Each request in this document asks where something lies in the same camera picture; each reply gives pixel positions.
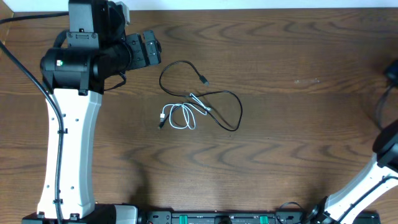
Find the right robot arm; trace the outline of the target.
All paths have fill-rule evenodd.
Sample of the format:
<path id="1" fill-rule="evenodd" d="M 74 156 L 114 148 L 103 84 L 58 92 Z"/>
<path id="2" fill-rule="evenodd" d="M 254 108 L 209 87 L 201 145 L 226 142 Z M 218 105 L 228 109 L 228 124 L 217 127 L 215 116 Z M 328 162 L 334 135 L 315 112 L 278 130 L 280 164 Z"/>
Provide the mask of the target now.
<path id="1" fill-rule="evenodd" d="M 377 198 L 397 186 L 397 121 L 382 126 L 382 107 L 397 87 L 397 61 L 384 71 L 389 86 L 376 103 L 375 121 L 380 133 L 370 161 L 345 187 L 325 197 L 302 223 L 353 223 Z"/>

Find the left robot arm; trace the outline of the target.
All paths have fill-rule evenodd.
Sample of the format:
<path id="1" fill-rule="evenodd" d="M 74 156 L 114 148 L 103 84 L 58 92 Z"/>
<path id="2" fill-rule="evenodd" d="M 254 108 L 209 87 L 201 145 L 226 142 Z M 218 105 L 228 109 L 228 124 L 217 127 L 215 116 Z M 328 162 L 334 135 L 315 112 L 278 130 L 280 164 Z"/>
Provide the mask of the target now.
<path id="1" fill-rule="evenodd" d="M 23 223 L 142 223 L 137 207 L 97 204 L 92 186 L 95 125 L 113 75 L 161 62 L 153 31 L 128 35 L 123 2 L 70 1 L 70 28 L 40 62 L 49 114 L 44 188 Z"/>

